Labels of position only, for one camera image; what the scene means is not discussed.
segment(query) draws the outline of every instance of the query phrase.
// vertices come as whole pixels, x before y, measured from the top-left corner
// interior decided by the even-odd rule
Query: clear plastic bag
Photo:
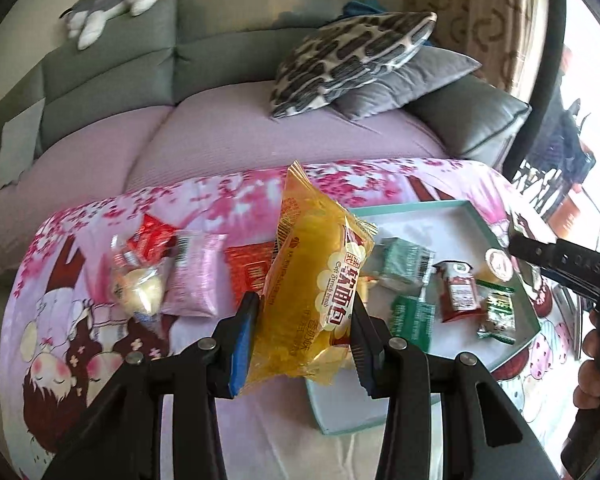
[[[171,267],[170,258],[158,264],[141,264],[129,250],[126,240],[114,236],[111,241],[109,293],[111,300],[131,317],[162,337],[160,307]]]

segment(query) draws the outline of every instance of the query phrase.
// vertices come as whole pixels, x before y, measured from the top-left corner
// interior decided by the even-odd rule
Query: stuffed toy cat
[[[78,38],[78,49],[92,45],[102,34],[109,18],[125,12],[142,14],[156,0],[78,0],[60,15],[69,31],[69,38]]]

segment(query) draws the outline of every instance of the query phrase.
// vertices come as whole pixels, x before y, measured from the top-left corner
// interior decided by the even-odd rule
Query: snack package
[[[142,266],[128,250],[125,240],[115,236],[111,242],[109,291],[111,299],[129,315],[162,336],[160,306],[166,290],[170,259],[154,266]]]
[[[155,265],[173,247],[175,234],[175,227],[145,213],[142,225],[126,244],[141,263]]]
[[[478,328],[478,337],[493,337],[503,343],[516,343],[516,317],[513,311],[512,288],[495,283],[476,281],[478,295],[486,314]]]
[[[382,285],[402,292],[405,285],[422,287],[429,283],[435,252],[401,238],[385,238],[382,245]]]
[[[144,215],[129,239],[111,241],[109,291],[111,299],[158,336],[162,334],[160,308],[173,258],[176,228]]]
[[[461,317],[484,314],[478,301],[471,265],[466,262],[445,260],[436,263],[434,267],[442,279],[440,307],[442,308],[443,323]]]
[[[273,259],[273,245],[274,242],[265,242],[224,250],[236,305],[240,305],[244,293],[250,290],[262,295]]]
[[[218,258],[226,235],[178,231],[178,253],[160,308],[174,316],[218,315]]]
[[[394,337],[401,337],[428,352],[431,345],[433,320],[436,306],[424,303],[418,298],[398,296],[392,306],[389,330]]]
[[[331,381],[349,351],[358,275],[375,230],[315,189],[298,162],[289,167],[248,383],[279,374]]]

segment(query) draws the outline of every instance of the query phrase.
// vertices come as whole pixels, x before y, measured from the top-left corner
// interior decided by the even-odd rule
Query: green snack package
[[[391,334],[406,339],[423,352],[428,352],[436,306],[411,296],[397,296],[391,308]]]
[[[494,339],[513,345],[516,343],[516,317],[513,312],[513,288],[476,280],[478,295],[486,311],[478,328],[478,337]]]
[[[435,253],[401,238],[385,238],[384,264],[380,276],[398,282],[424,286],[429,283]]]

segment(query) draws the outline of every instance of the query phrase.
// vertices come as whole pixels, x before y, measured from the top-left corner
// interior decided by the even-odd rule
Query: curtain
[[[475,75],[515,96],[526,58],[538,50],[532,48],[538,42],[534,7],[540,7],[537,0],[404,0],[404,10],[438,14],[435,45],[477,59],[482,67]]]

